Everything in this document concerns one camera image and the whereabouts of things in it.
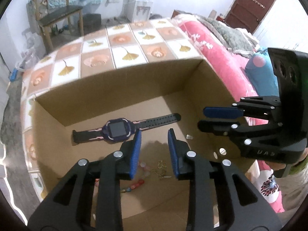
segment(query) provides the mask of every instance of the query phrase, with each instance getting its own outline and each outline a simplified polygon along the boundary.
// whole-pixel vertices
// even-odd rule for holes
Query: person's hand
[[[301,162],[302,160],[304,160],[306,158],[306,156],[308,155],[308,148],[306,147],[303,154],[301,155],[301,157],[299,158],[299,160],[296,163],[293,163],[292,166],[296,165],[297,163]],[[269,161],[265,161],[265,163],[274,171],[275,170],[280,170],[280,169],[284,169],[286,167],[285,164],[282,163],[276,163],[276,162],[269,162]]]

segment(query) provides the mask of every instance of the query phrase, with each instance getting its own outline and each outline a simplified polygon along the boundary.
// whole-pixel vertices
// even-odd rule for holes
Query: chair seat
[[[83,8],[82,6],[68,5],[68,6],[56,9],[50,14],[44,16],[42,19],[38,20],[38,23],[41,27],[48,26],[50,24],[53,24],[54,22],[57,22],[58,20],[62,18],[65,18],[69,14],[78,12],[82,8]]]

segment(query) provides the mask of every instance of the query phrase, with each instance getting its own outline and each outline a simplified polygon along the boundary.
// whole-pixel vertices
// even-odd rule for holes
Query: wooden door
[[[253,33],[275,0],[235,0],[225,23]]]

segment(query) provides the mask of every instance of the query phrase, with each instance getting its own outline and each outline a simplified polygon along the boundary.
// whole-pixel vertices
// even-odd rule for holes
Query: smartwatch
[[[137,129],[148,130],[168,125],[181,120],[178,113],[160,116],[157,118],[131,122],[125,118],[109,120],[103,127],[77,132],[73,130],[73,141],[85,143],[92,141],[107,140],[110,142],[121,142],[135,134]]]

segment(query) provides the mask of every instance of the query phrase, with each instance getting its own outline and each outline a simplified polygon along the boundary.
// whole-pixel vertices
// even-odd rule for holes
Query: watch face
[[[109,126],[109,129],[110,129],[110,134],[111,134],[112,138],[127,135],[125,125],[124,125],[124,121],[110,123],[108,126]]]

